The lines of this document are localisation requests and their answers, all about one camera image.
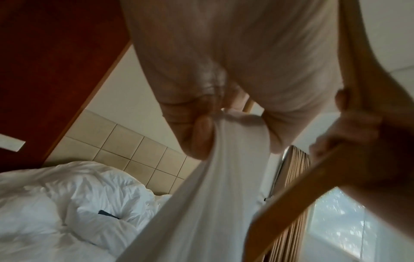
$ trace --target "wooden wall panel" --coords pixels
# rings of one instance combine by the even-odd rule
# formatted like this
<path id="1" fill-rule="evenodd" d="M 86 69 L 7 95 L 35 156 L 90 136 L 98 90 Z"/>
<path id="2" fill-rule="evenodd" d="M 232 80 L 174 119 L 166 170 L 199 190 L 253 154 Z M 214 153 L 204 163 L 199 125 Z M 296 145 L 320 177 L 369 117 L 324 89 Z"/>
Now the wooden wall panel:
<path id="1" fill-rule="evenodd" d="M 0 171 L 40 167 L 129 45 L 117 0 L 0 3 Z"/>

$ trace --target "white duvet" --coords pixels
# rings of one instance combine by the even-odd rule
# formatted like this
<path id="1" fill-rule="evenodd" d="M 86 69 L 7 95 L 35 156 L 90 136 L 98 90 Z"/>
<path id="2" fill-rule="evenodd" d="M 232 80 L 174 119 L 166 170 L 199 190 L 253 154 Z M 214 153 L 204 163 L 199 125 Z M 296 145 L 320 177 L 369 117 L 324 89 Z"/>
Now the white duvet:
<path id="1" fill-rule="evenodd" d="M 0 259 L 115 261 L 169 198 L 95 162 L 2 173 Z"/>

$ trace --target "beige tile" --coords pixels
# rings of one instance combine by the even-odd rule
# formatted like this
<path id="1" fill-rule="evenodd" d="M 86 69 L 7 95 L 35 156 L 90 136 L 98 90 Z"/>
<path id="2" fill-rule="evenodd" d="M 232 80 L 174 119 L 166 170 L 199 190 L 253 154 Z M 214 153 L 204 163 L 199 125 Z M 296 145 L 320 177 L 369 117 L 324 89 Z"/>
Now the beige tile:
<path id="1" fill-rule="evenodd" d="M 129 162 L 129 159 L 101 149 L 96 155 L 94 161 L 110 167 L 124 170 Z"/>
<path id="2" fill-rule="evenodd" d="M 184 162 L 185 154 L 181 154 L 171 148 L 167 148 L 161 158 L 157 169 L 176 176 Z"/>
<path id="3" fill-rule="evenodd" d="M 159 170 L 155 170 L 154 174 L 152 174 L 152 177 L 147 184 L 147 188 L 152 190 L 155 195 L 168 194 L 175 178 L 175 176 L 161 172 Z"/>
<path id="4" fill-rule="evenodd" d="M 156 168 L 163 156 L 166 146 L 144 137 L 132 160 Z"/>
<path id="5" fill-rule="evenodd" d="M 186 179 L 191 174 L 191 172 L 193 172 L 194 169 L 196 169 L 200 162 L 200 160 L 187 157 L 184 161 L 184 164 L 182 164 L 181 170 L 178 173 L 178 177 Z"/>
<path id="6" fill-rule="evenodd" d="M 131 176 L 135 177 L 136 180 L 138 180 L 146 186 L 148 184 L 148 181 L 150 181 L 150 178 L 154 173 L 154 170 L 155 169 L 153 169 L 152 167 L 148 167 L 135 161 L 130 161 L 124 171 L 130 174 Z"/>
<path id="7" fill-rule="evenodd" d="M 180 185 L 182 184 L 182 182 L 184 182 L 184 179 L 181 178 L 176 178 L 176 180 L 174 181 L 174 184 L 172 184 L 171 189 L 169 190 L 169 194 L 174 194 L 175 191 L 177 191 L 177 189 L 180 187 Z"/>
<path id="8" fill-rule="evenodd" d="M 70 127 L 66 136 L 101 148 L 115 125 L 108 119 L 84 110 Z"/>
<path id="9" fill-rule="evenodd" d="M 117 125 L 102 146 L 102 149 L 131 159 L 142 139 L 143 136 L 140 134 Z"/>
<path id="10" fill-rule="evenodd" d="M 65 164 L 72 161 L 92 161 L 98 151 L 99 148 L 65 136 L 46 159 L 44 166 Z"/>

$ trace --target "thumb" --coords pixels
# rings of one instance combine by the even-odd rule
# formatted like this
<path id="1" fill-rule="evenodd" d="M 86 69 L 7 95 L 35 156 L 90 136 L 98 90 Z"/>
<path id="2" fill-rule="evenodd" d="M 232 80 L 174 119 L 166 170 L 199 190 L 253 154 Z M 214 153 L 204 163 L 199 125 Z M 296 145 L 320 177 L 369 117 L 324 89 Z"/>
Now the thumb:
<path id="1" fill-rule="evenodd" d="M 191 140 L 192 157 L 205 160 L 210 155 L 214 142 L 214 122 L 209 115 L 196 119 Z"/>

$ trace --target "white cloth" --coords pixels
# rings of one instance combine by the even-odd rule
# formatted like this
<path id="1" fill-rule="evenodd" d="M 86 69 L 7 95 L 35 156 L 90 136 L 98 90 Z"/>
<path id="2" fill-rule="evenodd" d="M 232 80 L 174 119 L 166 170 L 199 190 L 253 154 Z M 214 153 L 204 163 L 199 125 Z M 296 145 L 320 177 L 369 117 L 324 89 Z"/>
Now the white cloth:
<path id="1" fill-rule="evenodd" d="M 95 162 L 1 173 L 0 260 L 113 262 L 169 198 Z"/>
<path id="2" fill-rule="evenodd" d="M 210 158 L 118 258 L 118 262 L 240 262 L 269 160 L 262 119 L 232 111 L 215 118 Z"/>

